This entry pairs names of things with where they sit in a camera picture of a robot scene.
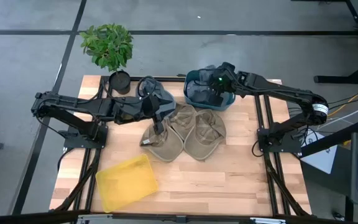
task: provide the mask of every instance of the potted plant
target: potted plant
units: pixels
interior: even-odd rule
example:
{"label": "potted plant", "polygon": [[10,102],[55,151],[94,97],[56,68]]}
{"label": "potted plant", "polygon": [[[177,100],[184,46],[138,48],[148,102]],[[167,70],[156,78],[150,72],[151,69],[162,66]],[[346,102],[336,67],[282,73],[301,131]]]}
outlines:
{"label": "potted plant", "polygon": [[84,39],[81,44],[84,54],[92,56],[92,62],[97,66],[114,71],[109,79],[111,87],[120,94],[128,93],[131,78],[125,71],[118,71],[132,58],[133,37],[128,30],[121,25],[105,24],[96,28],[91,26],[80,35]]}

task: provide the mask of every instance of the baseball cap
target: baseball cap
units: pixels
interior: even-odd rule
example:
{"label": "baseball cap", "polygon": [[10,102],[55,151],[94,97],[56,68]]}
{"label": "baseball cap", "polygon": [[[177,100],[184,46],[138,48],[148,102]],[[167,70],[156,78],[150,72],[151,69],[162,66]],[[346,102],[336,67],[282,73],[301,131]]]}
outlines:
{"label": "baseball cap", "polygon": [[205,160],[225,137],[222,118],[210,109],[201,110],[196,113],[196,125],[185,139],[185,151],[197,160]]}
{"label": "baseball cap", "polygon": [[151,124],[144,132],[140,140],[140,146],[148,149],[153,155],[164,162],[171,162],[183,150],[183,141],[179,135],[167,125],[167,120],[162,121],[164,131],[156,134]]}
{"label": "baseball cap", "polygon": [[155,95],[163,100],[171,101],[171,103],[168,103],[166,105],[160,105],[160,108],[155,113],[160,114],[164,111],[171,111],[171,110],[173,111],[176,107],[175,99],[173,98],[171,93],[169,93],[167,90],[164,89],[164,87],[159,81],[147,78],[140,85],[139,91],[141,91],[143,95],[146,96],[153,90],[154,85],[155,85],[155,90],[153,91],[152,95]]}
{"label": "baseball cap", "polygon": [[196,110],[193,106],[177,103],[174,112],[168,117],[168,124],[184,141],[196,124]]}

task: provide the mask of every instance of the khaki cap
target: khaki cap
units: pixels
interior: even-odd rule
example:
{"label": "khaki cap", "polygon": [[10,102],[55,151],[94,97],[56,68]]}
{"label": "khaki cap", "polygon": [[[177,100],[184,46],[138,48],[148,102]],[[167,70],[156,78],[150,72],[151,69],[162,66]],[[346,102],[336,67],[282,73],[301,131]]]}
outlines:
{"label": "khaki cap", "polygon": [[185,140],[185,151],[197,160],[205,160],[226,137],[222,118],[212,110],[196,114],[196,125]]}
{"label": "khaki cap", "polygon": [[168,124],[175,130],[182,140],[185,140],[196,124],[196,110],[185,103],[177,103],[174,112],[168,117]]}
{"label": "khaki cap", "polygon": [[162,121],[164,132],[157,135],[151,124],[140,140],[140,146],[148,149],[153,155],[164,162],[171,162],[183,150],[183,141],[179,135],[167,125],[167,120]]}

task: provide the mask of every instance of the white label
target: white label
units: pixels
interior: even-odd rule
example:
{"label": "white label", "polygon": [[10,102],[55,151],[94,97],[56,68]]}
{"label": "white label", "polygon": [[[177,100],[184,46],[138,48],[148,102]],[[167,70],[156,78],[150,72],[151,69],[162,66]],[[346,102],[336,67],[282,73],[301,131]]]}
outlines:
{"label": "white label", "polygon": [[328,107],[321,105],[321,104],[313,104],[313,109],[315,111],[321,111],[324,114],[328,114]]}

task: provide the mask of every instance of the black plant pot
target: black plant pot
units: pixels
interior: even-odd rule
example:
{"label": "black plant pot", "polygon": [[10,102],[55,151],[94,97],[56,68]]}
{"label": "black plant pot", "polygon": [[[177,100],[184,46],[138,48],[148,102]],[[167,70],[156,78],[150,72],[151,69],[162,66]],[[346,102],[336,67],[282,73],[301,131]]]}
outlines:
{"label": "black plant pot", "polygon": [[109,85],[119,94],[127,94],[131,90],[131,77],[123,70],[114,72],[110,75]]}

